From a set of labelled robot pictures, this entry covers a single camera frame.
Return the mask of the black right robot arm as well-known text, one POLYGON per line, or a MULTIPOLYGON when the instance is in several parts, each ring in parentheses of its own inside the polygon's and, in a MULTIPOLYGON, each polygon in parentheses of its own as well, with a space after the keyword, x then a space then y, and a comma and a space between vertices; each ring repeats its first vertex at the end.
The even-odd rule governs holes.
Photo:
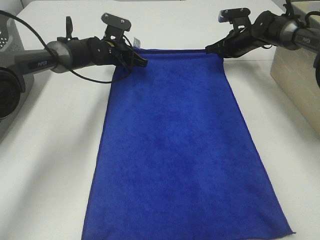
POLYGON ((293 13, 276 15, 269 10, 262 12, 254 23, 249 19, 248 8, 221 10, 218 21, 228 22, 233 29, 228 35, 205 47, 207 54, 221 58, 239 58, 257 48, 268 45, 290 51, 300 48, 316 53, 313 63, 316 82, 320 83, 320 30, 299 21, 293 13))

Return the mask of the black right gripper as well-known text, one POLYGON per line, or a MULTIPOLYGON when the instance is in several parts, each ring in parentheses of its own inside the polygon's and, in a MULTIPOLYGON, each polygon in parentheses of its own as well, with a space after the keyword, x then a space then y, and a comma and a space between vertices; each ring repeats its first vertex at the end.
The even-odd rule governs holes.
POLYGON ((251 34, 249 27, 231 30, 227 37, 205 47, 207 54, 219 54, 222 58, 239 58, 260 48, 263 42, 251 34))

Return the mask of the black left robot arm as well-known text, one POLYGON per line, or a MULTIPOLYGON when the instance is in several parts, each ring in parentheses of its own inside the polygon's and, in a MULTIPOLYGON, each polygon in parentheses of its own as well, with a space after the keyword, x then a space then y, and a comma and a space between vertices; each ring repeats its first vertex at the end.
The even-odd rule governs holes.
POLYGON ((66 17, 66 36, 45 43, 40 35, 25 21, 9 12, 1 11, 0 26, 0 118, 11 115, 27 92, 26 75, 51 70, 55 73, 71 72, 89 66, 123 66, 128 74, 133 67, 146 67, 148 60, 142 58, 124 35, 130 31, 131 22, 125 18, 103 13, 101 20, 106 24, 103 38, 79 39, 72 36, 73 23, 66 17), (9 51, 9 23, 19 22, 27 27, 43 45, 40 50, 9 51))

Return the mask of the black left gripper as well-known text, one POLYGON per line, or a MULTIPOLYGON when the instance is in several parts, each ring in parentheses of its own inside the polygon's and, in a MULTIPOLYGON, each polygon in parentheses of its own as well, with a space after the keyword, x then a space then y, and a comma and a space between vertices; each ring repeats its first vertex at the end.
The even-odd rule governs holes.
POLYGON ((148 60, 140 56, 134 49, 129 49, 115 40, 103 40, 91 37, 87 40, 91 61, 97 65, 114 65, 124 67, 128 72, 133 67, 146 67, 148 60))

